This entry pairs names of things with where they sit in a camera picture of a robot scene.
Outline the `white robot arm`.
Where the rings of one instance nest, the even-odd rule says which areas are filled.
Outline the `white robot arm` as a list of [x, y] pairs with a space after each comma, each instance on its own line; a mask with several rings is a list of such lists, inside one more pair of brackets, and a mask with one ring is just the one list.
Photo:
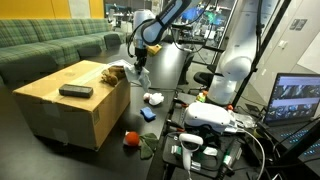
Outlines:
[[[136, 62], [126, 71], [147, 90], [151, 86], [147, 60], [147, 46], [157, 45], [165, 31], [184, 12], [195, 7], [200, 0], [171, 0], [157, 15], [139, 9], [133, 14], [133, 35]], [[228, 104], [239, 81], [248, 77], [257, 56], [261, 35], [276, 9], [277, 0], [242, 0], [235, 17], [231, 35], [217, 64], [207, 97], [216, 104]]]

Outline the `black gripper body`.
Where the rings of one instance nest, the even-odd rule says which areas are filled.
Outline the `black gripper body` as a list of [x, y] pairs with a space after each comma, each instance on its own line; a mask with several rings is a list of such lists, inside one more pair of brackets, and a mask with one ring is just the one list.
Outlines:
[[141, 71], [146, 64], [147, 60], [147, 49], [146, 48], [136, 48], [135, 49], [136, 62], [134, 64], [137, 71]]

